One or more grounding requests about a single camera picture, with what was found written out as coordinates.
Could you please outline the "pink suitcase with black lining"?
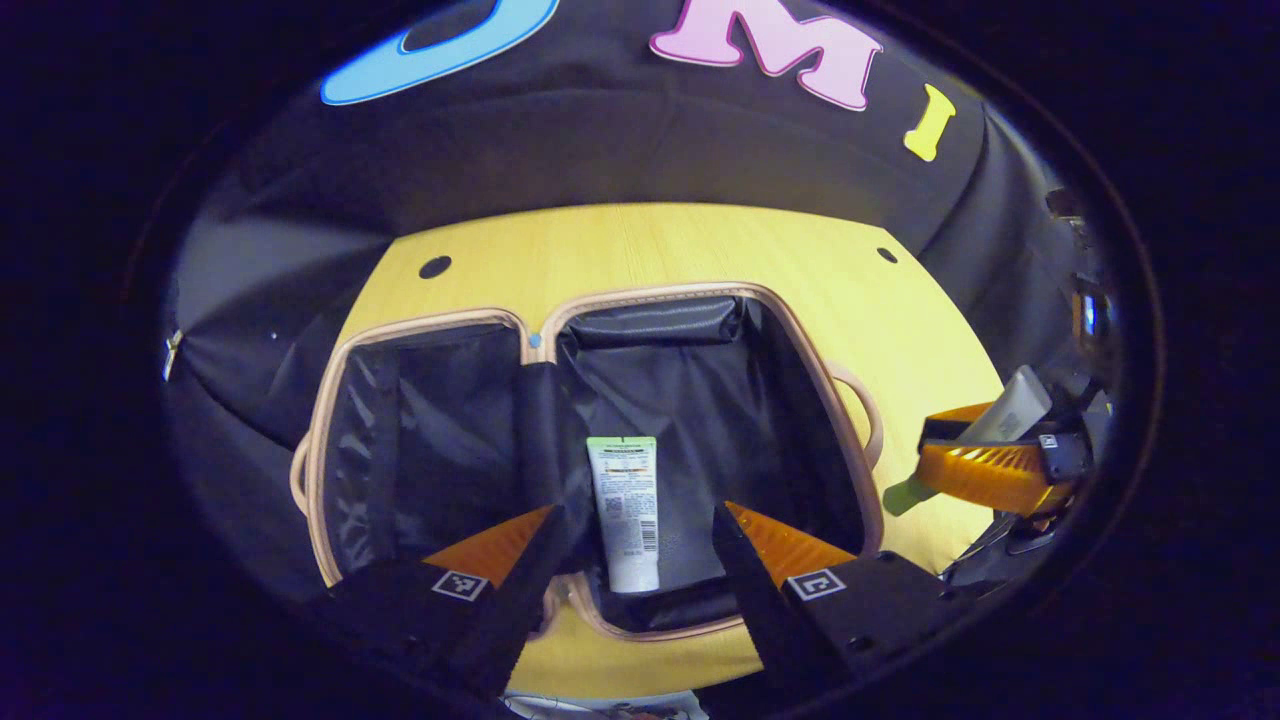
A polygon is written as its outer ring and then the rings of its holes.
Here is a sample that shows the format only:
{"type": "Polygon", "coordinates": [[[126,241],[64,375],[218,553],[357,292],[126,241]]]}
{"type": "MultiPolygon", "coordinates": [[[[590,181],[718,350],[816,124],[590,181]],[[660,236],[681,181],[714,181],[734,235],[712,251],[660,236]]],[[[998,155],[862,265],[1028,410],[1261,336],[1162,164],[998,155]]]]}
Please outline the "pink suitcase with black lining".
{"type": "Polygon", "coordinates": [[[333,355],[291,484],[329,585],[378,561],[430,553],[544,505],[575,546],[547,589],[603,635],[664,642],[741,623],[712,547],[716,507],[741,503],[850,553],[881,544],[861,439],[797,314],[748,282],[596,293],[539,332],[503,307],[365,331],[333,355]],[[660,588],[611,591],[589,437],[653,437],[660,588]]]}

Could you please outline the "grey tube with green cap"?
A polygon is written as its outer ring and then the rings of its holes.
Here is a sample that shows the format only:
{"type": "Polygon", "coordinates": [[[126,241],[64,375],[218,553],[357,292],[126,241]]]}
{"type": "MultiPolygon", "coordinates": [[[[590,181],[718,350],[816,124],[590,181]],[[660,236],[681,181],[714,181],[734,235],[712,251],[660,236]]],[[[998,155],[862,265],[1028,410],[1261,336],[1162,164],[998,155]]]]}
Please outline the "grey tube with green cap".
{"type": "MultiPolygon", "coordinates": [[[[1012,379],[1007,382],[995,400],[988,402],[993,402],[995,405],[978,421],[972,423],[961,432],[961,439],[1025,439],[1036,429],[1037,424],[1050,415],[1053,406],[1048,389],[1029,366],[1018,368],[1012,379]]],[[[925,419],[931,418],[931,415],[925,416],[925,419]]],[[[895,516],[900,516],[936,496],[941,496],[941,493],[927,489],[916,480],[915,465],[915,469],[911,470],[906,480],[899,482],[884,491],[882,500],[884,510],[895,516]]]]}

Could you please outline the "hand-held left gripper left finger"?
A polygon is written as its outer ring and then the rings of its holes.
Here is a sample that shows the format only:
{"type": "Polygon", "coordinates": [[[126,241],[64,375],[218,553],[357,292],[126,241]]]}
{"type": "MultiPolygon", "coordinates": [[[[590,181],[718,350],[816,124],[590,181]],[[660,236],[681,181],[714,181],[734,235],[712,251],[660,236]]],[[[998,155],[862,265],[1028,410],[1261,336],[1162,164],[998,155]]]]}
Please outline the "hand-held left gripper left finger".
{"type": "Polygon", "coordinates": [[[321,597],[320,619],[402,682],[494,700],[564,555],[564,507],[547,505],[435,553],[357,570],[321,597]]]}

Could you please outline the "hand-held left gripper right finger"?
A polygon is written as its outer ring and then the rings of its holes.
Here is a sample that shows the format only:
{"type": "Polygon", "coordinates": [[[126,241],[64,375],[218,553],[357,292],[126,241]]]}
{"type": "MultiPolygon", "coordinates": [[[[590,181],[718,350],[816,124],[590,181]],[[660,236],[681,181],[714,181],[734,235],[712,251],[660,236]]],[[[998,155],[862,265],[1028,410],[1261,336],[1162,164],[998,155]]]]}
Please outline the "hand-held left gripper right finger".
{"type": "Polygon", "coordinates": [[[799,700],[860,687],[938,639],[966,592],[905,557],[856,556],[724,501],[712,539],[765,678],[799,700]]]}

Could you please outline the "white tube with barcode label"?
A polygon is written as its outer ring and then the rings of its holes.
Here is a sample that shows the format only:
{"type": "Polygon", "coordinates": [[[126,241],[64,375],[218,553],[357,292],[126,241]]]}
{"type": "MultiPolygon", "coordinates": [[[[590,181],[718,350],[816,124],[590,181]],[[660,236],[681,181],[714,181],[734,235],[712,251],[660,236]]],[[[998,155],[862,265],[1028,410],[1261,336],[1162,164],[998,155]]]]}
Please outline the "white tube with barcode label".
{"type": "Polygon", "coordinates": [[[586,450],[611,591],[658,591],[657,439],[589,437],[586,450]]]}

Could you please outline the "black backdrop cloth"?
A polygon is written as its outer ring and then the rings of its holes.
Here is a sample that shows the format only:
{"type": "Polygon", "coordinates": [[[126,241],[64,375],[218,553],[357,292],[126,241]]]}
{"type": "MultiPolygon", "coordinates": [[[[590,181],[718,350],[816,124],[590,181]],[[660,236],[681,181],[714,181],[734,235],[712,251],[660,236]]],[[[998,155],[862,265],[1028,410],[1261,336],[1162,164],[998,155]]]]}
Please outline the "black backdrop cloth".
{"type": "Polygon", "coordinates": [[[858,20],[884,45],[860,111],[801,90],[796,70],[662,60],[648,42],[681,1],[558,0],[520,44],[355,105],[326,105],[314,81],[221,129],[188,169],[201,199],[164,306],[166,332],[184,336],[172,407],[212,429],[187,482],[270,592],[320,587],[269,477],[301,437],[339,316],[397,234],[625,201],[867,222],[923,263],[1000,375],[1085,370],[1069,277],[1092,252],[1052,217],[1059,169],[1005,101],[882,20],[858,20]]]}

